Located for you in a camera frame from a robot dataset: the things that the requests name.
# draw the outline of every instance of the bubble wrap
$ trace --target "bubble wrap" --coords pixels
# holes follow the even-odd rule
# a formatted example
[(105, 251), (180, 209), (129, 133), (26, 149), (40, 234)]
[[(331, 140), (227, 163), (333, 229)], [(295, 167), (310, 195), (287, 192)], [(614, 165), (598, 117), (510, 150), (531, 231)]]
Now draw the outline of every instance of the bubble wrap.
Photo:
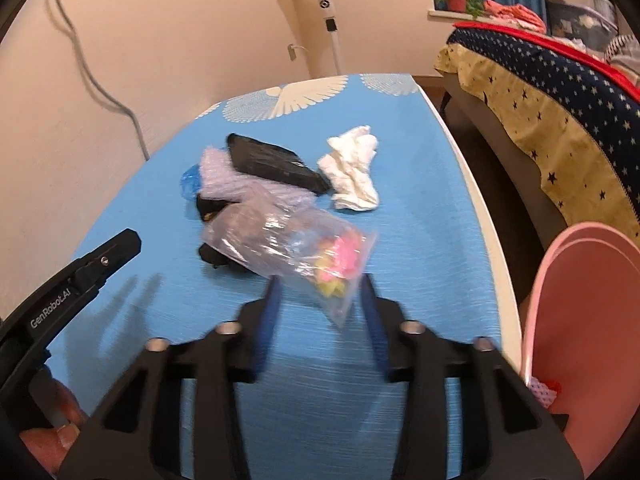
[(260, 184), (276, 197), (277, 202), (293, 208), (311, 206), (316, 201), (316, 196), (307, 189), (239, 173), (234, 169), (228, 152), (215, 148), (204, 150), (200, 177), (200, 195), (204, 198), (244, 202), (248, 189), (253, 184)]
[(535, 377), (531, 378), (529, 390), (531, 390), (531, 393), (536, 397), (538, 402), (547, 409), (554, 403), (554, 400), (556, 400), (556, 397), (558, 396), (555, 391), (546, 386), (545, 383), (537, 380)]

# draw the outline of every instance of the finger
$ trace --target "finger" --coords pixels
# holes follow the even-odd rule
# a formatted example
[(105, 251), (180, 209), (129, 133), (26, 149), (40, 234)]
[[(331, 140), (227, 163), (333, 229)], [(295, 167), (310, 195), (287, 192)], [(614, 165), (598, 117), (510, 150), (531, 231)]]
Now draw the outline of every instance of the finger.
[(75, 424), (67, 424), (61, 428), (23, 431), (20, 438), (40, 465), (55, 475), (79, 433)]
[(56, 406), (69, 422), (74, 423), (78, 428), (82, 428), (88, 416), (80, 408), (76, 396), (60, 381), (54, 380), (54, 383), (56, 384)]

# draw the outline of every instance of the wall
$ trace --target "wall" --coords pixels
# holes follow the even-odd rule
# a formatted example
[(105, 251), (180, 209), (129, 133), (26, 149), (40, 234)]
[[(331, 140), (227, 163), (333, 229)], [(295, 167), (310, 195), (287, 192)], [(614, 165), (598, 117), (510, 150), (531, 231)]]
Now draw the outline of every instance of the wall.
[[(452, 21), (428, 16), (433, 0), (334, 0), (346, 72), (438, 76), (433, 62)], [(309, 72), (334, 73), (331, 44), (317, 0), (293, 0)]]
[[(151, 152), (215, 102), (308, 78), (287, 53), (291, 0), (62, 1)], [(0, 43), (0, 316), (69, 261), (143, 164), (129, 119), (89, 94), (61, 23), (51, 0), (28, 0)]]

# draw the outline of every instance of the pink bucket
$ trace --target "pink bucket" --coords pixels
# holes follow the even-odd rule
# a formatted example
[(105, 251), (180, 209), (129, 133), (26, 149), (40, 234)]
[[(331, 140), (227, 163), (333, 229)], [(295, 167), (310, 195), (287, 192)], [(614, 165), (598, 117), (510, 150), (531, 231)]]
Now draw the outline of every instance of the pink bucket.
[(522, 374), (558, 381), (552, 413), (585, 478), (611, 452), (640, 402), (640, 250), (623, 234), (585, 222), (546, 252), (531, 291)]

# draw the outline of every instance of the clear plastic bag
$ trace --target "clear plastic bag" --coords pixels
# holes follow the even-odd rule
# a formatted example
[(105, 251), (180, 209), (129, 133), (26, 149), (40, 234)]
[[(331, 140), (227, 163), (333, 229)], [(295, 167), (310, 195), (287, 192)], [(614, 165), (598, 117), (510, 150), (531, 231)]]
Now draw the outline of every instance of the clear plastic bag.
[(315, 207), (292, 209), (261, 186), (209, 222), (203, 240), (261, 276), (307, 292), (338, 327), (353, 303), (375, 235)]

